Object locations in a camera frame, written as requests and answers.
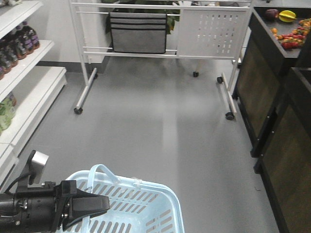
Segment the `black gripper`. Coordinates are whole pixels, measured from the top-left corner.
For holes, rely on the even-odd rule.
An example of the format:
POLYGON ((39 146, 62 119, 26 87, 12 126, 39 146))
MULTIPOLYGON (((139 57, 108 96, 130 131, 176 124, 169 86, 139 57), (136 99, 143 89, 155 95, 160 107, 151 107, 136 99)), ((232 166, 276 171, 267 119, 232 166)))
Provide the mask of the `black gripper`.
POLYGON ((59 185, 46 182, 43 187, 29 188, 27 181, 17 183, 15 193, 14 232, 55 232, 67 230, 86 217, 106 214, 110 209, 108 196, 77 189, 76 181, 59 185))

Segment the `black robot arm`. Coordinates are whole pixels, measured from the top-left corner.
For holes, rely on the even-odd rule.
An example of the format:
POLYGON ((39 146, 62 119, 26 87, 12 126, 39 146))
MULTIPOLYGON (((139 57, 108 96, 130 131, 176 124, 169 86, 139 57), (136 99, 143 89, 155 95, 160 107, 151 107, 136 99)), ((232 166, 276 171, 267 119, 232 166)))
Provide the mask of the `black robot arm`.
POLYGON ((77 188, 75 180, 59 185, 47 182, 40 188, 22 188, 0 196, 2 233, 54 233, 97 217, 110 208, 109 198, 77 188))

